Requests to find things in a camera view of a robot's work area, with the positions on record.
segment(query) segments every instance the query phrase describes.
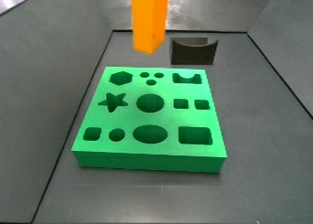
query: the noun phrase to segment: gray metal panel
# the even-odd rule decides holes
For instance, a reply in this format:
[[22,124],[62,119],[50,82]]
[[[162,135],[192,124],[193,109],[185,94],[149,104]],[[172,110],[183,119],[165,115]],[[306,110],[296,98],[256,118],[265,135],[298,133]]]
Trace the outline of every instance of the gray metal panel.
[[313,0],[272,0],[249,35],[313,114]]
[[[133,29],[132,0],[98,0],[114,29]],[[169,0],[169,30],[247,32],[269,0]]]
[[[172,66],[170,37],[220,40],[213,66]],[[207,69],[229,158],[220,175],[81,168],[71,146],[105,66]],[[114,33],[37,223],[312,223],[313,121],[248,35],[168,33],[153,56]]]
[[30,222],[112,34],[94,0],[0,17],[0,222]]

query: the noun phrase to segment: shape sorter board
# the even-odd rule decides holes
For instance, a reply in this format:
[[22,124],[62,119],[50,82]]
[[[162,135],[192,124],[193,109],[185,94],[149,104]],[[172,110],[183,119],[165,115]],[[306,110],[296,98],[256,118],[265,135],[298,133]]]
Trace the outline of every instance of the shape sorter board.
[[207,71],[108,67],[73,152],[88,167],[219,173],[228,154]]

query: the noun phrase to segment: circular hole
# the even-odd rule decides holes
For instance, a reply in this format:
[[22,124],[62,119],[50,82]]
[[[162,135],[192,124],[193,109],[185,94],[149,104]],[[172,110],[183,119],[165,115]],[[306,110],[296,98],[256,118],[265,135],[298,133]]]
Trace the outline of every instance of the circular hole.
[[149,84],[150,86],[153,86],[153,85],[157,84],[157,81],[156,81],[156,80],[149,80],[149,81],[148,81],[148,84]]
[[114,129],[109,134],[109,138],[114,142],[121,141],[124,139],[124,137],[125,137],[124,129]]
[[138,98],[137,107],[142,112],[157,112],[164,108],[164,98],[156,94],[146,94]]
[[154,74],[154,77],[156,77],[156,78],[162,78],[162,77],[164,77],[164,74],[162,74],[162,73],[156,73],[156,74]]
[[149,74],[148,72],[142,72],[142,73],[141,73],[141,77],[142,77],[142,78],[146,78],[146,77],[149,77],[149,76],[150,76],[150,74]]
[[136,128],[133,135],[141,143],[157,144],[168,138],[168,131],[158,125],[142,125]]

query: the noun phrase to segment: orange rectangular block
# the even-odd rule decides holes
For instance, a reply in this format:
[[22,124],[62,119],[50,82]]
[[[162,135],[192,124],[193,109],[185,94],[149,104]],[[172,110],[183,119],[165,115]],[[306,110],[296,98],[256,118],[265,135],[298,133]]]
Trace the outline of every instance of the orange rectangular block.
[[133,0],[134,49],[153,54],[164,43],[168,0]]

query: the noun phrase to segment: star-shaped hole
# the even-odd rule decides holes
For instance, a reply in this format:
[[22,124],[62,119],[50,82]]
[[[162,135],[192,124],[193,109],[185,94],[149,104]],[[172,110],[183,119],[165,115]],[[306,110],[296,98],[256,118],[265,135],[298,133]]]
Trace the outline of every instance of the star-shaped hole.
[[125,98],[126,93],[121,95],[114,95],[113,93],[108,93],[108,99],[105,101],[101,101],[98,105],[106,105],[109,112],[114,112],[118,106],[128,106],[129,103],[124,101],[122,99]]

